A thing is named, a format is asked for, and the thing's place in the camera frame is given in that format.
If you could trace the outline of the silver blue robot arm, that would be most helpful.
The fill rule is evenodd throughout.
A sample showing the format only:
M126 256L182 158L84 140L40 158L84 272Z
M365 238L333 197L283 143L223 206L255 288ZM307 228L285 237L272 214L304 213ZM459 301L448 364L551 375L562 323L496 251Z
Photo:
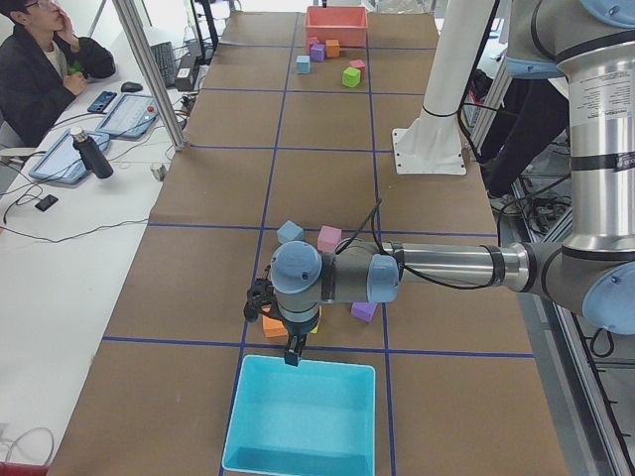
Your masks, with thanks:
M350 239L333 253L286 243L272 257L266 307L288 330L287 364L299 364L322 304L389 302L412 278L459 290L504 286L547 298L610 332L633 332L633 3L515 2L508 69L517 77L567 80L570 235L562 243L507 248Z

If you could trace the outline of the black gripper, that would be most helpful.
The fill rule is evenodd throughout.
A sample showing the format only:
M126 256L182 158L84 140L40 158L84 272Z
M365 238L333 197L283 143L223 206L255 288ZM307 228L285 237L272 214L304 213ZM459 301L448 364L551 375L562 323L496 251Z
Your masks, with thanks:
M283 325L288 331L287 348L301 348L306 345L307 336L311 332L311 322L293 322L288 319L283 320ZM287 365L298 367L302 360L301 349L286 349L284 360Z

